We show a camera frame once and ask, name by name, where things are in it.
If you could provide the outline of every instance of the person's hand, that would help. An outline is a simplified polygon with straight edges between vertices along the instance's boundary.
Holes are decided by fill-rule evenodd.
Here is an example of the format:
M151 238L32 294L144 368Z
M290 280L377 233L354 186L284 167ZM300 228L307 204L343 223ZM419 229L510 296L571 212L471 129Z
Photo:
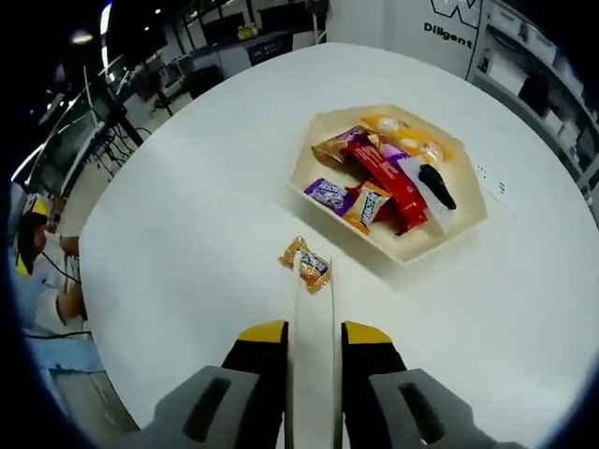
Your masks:
M85 314L83 290L80 283L74 283L66 293L56 299L56 310L64 324L77 316Z

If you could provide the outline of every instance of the round white table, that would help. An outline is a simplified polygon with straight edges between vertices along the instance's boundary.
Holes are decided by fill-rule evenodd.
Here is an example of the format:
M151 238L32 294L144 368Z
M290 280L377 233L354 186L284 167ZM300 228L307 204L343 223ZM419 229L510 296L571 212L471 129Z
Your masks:
M485 222L407 268L366 269L343 253L287 209L285 182L316 113L370 104L462 140L509 204L484 192ZM599 232L557 157L464 80L326 44L247 70L171 118L83 229L91 327L140 426L246 327L288 318L295 284L277 257L297 235L334 259L340 318L388 333L407 367L469 402L493 438L537 445L581 393L599 347Z

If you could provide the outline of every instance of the purple snack wrapper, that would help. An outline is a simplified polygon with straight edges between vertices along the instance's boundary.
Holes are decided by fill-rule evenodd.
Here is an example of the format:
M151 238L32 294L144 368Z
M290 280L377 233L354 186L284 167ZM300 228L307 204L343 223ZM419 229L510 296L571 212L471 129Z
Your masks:
M312 197L320 204L327 206L343 216L352 207L353 198L343 187L339 187L324 178L318 178L304 190L307 196Z
M402 159L409 159L412 156L392 145L385 144L383 145L383 157L385 157L393 166L399 167Z

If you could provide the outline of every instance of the gray gripper part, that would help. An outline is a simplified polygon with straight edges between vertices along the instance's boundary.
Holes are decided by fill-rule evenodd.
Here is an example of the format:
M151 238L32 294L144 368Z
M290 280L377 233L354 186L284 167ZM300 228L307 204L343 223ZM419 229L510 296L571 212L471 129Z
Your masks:
M498 444L478 429L471 407L422 369L374 374L370 383L393 449L520 447Z
M152 423L109 447L234 449L258 377L205 367L158 402Z

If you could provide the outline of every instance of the wall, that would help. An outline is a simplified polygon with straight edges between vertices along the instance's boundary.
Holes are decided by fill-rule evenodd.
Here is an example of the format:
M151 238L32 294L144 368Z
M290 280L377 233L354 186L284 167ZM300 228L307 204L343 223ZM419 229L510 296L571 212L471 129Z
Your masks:
M490 0L337 0L330 42L394 51L468 79Z

